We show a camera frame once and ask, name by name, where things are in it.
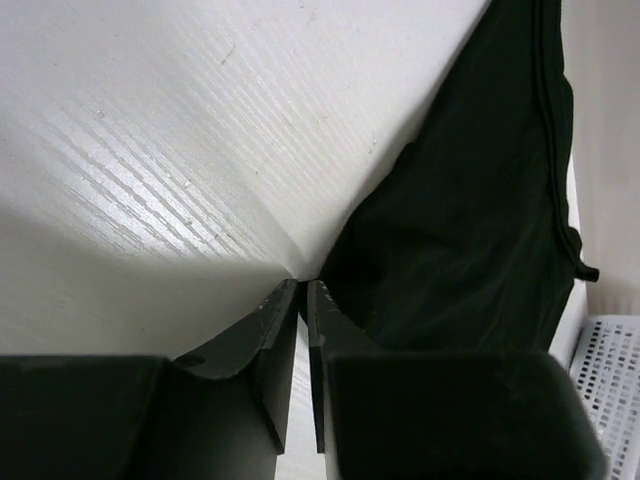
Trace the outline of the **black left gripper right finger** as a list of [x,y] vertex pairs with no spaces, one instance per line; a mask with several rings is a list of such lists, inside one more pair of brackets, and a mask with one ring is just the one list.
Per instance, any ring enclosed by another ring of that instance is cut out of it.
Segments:
[[379,347],[327,287],[307,287],[316,445],[331,479],[603,479],[565,369],[542,352]]

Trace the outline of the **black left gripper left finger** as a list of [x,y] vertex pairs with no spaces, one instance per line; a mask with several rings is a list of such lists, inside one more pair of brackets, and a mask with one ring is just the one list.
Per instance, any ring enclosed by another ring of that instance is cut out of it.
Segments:
[[271,479],[284,452],[299,285],[194,350],[1,359],[5,479]]

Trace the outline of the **black tank top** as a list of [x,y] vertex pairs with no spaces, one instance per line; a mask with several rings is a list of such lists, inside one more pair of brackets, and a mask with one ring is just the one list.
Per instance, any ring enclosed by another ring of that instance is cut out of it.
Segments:
[[576,280],[573,92],[558,1],[489,4],[424,123],[349,217],[320,277],[393,351],[544,351]]

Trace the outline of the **white plastic laundry basket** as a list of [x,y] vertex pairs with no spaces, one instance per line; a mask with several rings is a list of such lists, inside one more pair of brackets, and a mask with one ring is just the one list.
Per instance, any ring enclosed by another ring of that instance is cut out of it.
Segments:
[[610,479],[639,477],[639,318],[589,318],[570,375],[608,459]]

